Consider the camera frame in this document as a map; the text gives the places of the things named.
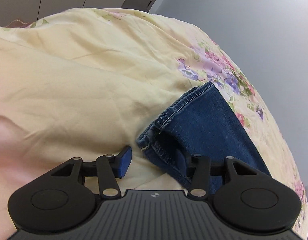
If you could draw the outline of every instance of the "ribbed plastic surface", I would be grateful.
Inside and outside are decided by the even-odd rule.
[[[252,236],[220,222],[209,205],[183,191],[129,190],[105,201],[85,224],[64,233],[35,235],[20,230],[10,240],[300,240],[291,231]]]

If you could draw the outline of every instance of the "pink flower print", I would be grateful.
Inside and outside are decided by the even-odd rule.
[[[256,98],[254,95],[249,95],[249,96],[248,96],[248,99],[249,99],[252,103],[254,103],[254,104],[258,104],[258,103],[259,103],[258,100],[257,100],[257,98]]]
[[[239,74],[238,75],[238,79],[241,81],[241,82],[244,82],[247,84],[247,86],[249,86],[249,81],[246,79],[246,77],[244,77],[242,74]]]
[[[300,200],[303,200],[305,195],[305,188],[302,181],[299,180],[294,182],[294,191],[296,192]]]
[[[253,95],[255,95],[255,90],[254,90],[254,88],[253,88],[250,84],[248,84],[248,89],[250,90],[250,92],[251,92]]]
[[[225,64],[227,64],[231,70],[235,70],[233,64],[229,61],[229,59],[226,56],[222,56],[223,61],[225,62]]]
[[[240,113],[235,113],[236,117],[238,118],[239,122],[241,123],[242,126],[245,125],[245,121],[244,121],[244,116]]]
[[[113,13],[113,17],[114,17],[115,19],[118,19],[118,18],[120,18],[121,16],[122,16],[121,14]]]
[[[225,69],[226,62],[223,60],[223,58],[218,57],[215,53],[206,49],[205,50],[205,57],[207,59],[211,60],[212,62],[214,62],[215,64],[217,64],[218,66],[220,66],[221,69]]]

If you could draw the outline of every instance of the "stitching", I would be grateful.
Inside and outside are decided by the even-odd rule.
[[[181,172],[179,171],[178,168],[176,168],[176,167],[175,167],[174,165],[172,165],[172,164],[167,163],[166,160],[162,158],[161,154],[158,153],[158,151],[157,151],[157,149],[155,148],[154,145],[152,145],[152,149],[153,149],[153,151],[155,152],[155,154],[156,154],[166,165],[168,165],[170,168],[172,168],[174,171],[176,171],[182,178],[184,178],[185,180],[187,180],[188,182],[190,182],[190,179],[184,177],[184,176],[181,174]]]
[[[147,146],[141,148],[141,151],[146,151],[149,147],[150,147],[150,144],[148,144]]]
[[[205,88],[201,93],[199,93],[198,95],[194,96],[190,101],[194,100],[194,99],[197,98],[199,95],[201,95],[202,93],[204,93],[204,92],[205,92],[207,89],[209,89],[212,85],[213,85],[213,83],[210,84],[207,88]],[[184,106],[186,106],[190,101],[188,101],[186,104],[184,104],[183,106],[181,106],[181,108],[180,108],[179,110],[177,110],[176,112],[172,113],[172,114],[170,115],[170,117],[167,118],[167,119],[163,122],[163,124],[159,127],[159,130],[164,126],[164,124],[165,124],[167,121],[169,121],[169,120],[173,117],[174,114],[176,114],[177,112],[179,112],[179,111],[180,111]]]

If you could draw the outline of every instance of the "green leaf print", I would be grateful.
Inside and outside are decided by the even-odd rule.
[[[238,80],[239,84],[240,84],[242,87],[248,88],[248,84],[245,82],[245,80],[243,80],[243,79],[241,78],[240,75],[237,75],[235,71],[233,71],[233,75],[236,77],[236,79]]]
[[[235,112],[235,107],[234,107],[233,103],[232,102],[227,102],[227,103],[229,104],[232,111]]]
[[[44,25],[44,24],[49,24],[49,22],[47,20],[43,19],[42,25]]]
[[[200,80],[198,80],[198,86],[201,87],[202,85],[204,85],[204,83]]]
[[[142,17],[142,13],[140,11],[134,11],[134,15],[139,18]]]
[[[30,28],[35,28],[35,27],[36,27],[36,23],[37,23],[37,22],[33,22],[33,23],[31,24]]]
[[[198,55],[198,54],[196,54],[196,53],[194,53],[194,59],[196,59],[196,60],[200,61],[200,60],[199,60],[199,55]]]
[[[247,108],[248,108],[248,109],[251,109],[251,110],[253,110],[253,111],[254,111],[254,106],[253,106],[253,105],[251,105],[251,104],[247,104]]]
[[[246,117],[244,117],[243,120],[244,120],[244,126],[249,128],[250,127],[250,121]]]
[[[100,9],[95,9],[95,8],[91,8],[91,11],[93,11],[96,15],[97,18],[101,17],[102,15],[100,14]]]
[[[206,72],[204,70],[197,70],[196,72],[200,77],[206,77]]]
[[[197,45],[198,45],[201,49],[204,48],[204,43],[202,43],[202,42],[197,43]]]
[[[249,88],[245,88],[245,89],[243,90],[243,92],[244,92],[245,94],[247,94],[247,95],[252,95],[252,94],[253,94]]]
[[[112,14],[105,14],[105,15],[102,16],[102,18],[103,18],[104,20],[107,20],[107,21],[110,21],[110,20],[113,20],[113,19],[114,19],[114,17],[113,17]]]

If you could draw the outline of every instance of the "denim hem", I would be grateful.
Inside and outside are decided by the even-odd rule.
[[[190,186],[190,180],[183,177],[181,172],[174,165],[171,165],[172,161],[168,153],[161,148],[158,142],[154,141],[154,130],[157,130],[157,133],[159,133],[159,130],[154,125],[150,125],[136,140],[137,145],[151,163],[160,167],[182,186],[188,188]]]
[[[154,125],[159,129],[164,129],[171,120],[177,115],[177,113],[187,106],[191,101],[199,98],[205,91],[213,87],[212,82],[207,82],[201,87],[192,88],[190,91],[185,93],[179,98],[174,104],[166,109],[155,121]]]

